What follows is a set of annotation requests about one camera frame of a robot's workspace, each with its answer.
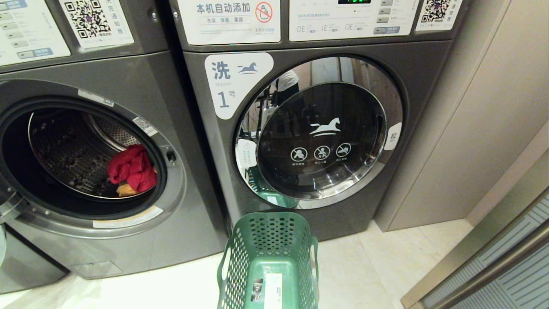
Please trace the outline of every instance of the plastic laundry basket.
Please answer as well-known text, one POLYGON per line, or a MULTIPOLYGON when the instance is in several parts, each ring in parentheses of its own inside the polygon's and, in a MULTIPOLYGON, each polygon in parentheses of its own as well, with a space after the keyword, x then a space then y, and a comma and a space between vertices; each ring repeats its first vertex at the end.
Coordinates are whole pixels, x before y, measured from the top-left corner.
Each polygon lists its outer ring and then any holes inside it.
POLYGON ((217 308, 318 308, 317 251, 317 239, 298 214, 243 216, 217 270, 217 308))

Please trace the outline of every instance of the red cloth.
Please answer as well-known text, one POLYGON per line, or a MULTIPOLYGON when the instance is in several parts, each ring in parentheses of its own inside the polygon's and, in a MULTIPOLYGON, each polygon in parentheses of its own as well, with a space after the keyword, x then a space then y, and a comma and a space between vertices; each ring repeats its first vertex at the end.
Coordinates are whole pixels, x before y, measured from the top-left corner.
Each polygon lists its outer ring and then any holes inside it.
POLYGON ((156 173, 143 145, 130 145, 114 156, 107 166, 107 174, 111 183, 127 181, 139 193, 156 185, 156 173))

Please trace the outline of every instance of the washing machine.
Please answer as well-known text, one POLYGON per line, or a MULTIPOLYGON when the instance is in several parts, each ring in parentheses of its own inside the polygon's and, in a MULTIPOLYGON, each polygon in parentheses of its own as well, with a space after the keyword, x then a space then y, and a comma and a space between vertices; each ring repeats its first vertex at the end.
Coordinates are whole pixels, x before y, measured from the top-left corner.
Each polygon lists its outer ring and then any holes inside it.
POLYGON ((163 11, 153 0, 0 1, 0 223, 87 279, 212 255, 227 240, 163 11))
POLYGON ((0 225, 0 294, 55 283, 68 274, 42 250, 5 228, 0 225))
POLYGON ((295 211, 321 240, 365 230, 467 1, 170 2, 232 223, 295 211))

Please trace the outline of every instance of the white floor tile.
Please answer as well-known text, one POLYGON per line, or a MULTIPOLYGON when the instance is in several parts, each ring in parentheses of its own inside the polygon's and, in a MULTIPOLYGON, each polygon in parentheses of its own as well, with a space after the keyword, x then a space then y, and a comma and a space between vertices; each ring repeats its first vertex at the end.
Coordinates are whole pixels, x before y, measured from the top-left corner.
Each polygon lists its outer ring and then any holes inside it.
POLYGON ((392 300, 401 299, 439 260, 418 228, 382 233, 372 221, 358 238, 392 300))
POLYGON ((466 219, 460 219, 425 225, 419 229, 436 248, 442 259, 469 234, 473 226, 466 219))
POLYGON ((389 308, 389 298, 360 240, 351 235, 318 246, 320 309, 389 308))
MULTIPOLYGON (((464 220, 321 242, 320 309, 403 309, 408 292, 470 230, 464 220)), ((0 295, 7 309, 216 308, 222 254, 115 278, 60 282, 0 295)))

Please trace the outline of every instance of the stainless steel drum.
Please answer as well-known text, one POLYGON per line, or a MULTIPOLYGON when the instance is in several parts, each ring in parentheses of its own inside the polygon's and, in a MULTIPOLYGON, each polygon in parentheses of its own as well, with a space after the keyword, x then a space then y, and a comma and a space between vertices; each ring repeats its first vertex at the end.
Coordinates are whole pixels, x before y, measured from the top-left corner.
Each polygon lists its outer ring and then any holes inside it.
POLYGON ((70 109, 44 109, 29 119, 29 142, 42 167, 76 192, 114 199, 140 195, 119 197, 118 185, 109 181, 111 159, 139 143, 116 123, 70 109))

